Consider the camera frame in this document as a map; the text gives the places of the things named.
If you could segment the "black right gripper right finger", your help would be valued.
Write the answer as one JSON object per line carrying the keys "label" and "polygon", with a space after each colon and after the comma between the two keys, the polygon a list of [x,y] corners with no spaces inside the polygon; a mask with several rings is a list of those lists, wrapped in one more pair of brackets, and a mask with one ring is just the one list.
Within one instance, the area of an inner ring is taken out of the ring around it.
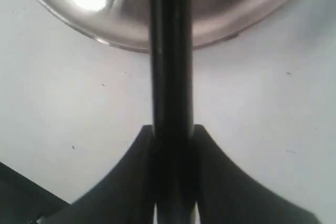
{"label": "black right gripper right finger", "polygon": [[202,125],[194,127],[201,223],[320,223],[241,170]]}

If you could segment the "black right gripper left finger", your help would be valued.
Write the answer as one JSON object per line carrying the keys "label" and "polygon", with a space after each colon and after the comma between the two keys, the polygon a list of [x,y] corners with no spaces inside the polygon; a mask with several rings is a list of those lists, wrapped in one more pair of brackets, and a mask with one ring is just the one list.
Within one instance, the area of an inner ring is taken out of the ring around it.
{"label": "black right gripper left finger", "polygon": [[151,126],[143,126],[104,179],[44,223],[153,223],[151,139]]}

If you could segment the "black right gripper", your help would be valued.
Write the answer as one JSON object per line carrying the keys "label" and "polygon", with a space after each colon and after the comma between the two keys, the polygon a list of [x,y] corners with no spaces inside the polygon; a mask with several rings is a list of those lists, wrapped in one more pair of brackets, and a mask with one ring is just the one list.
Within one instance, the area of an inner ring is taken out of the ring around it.
{"label": "black right gripper", "polygon": [[1,223],[43,223],[68,205],[1,163]]}

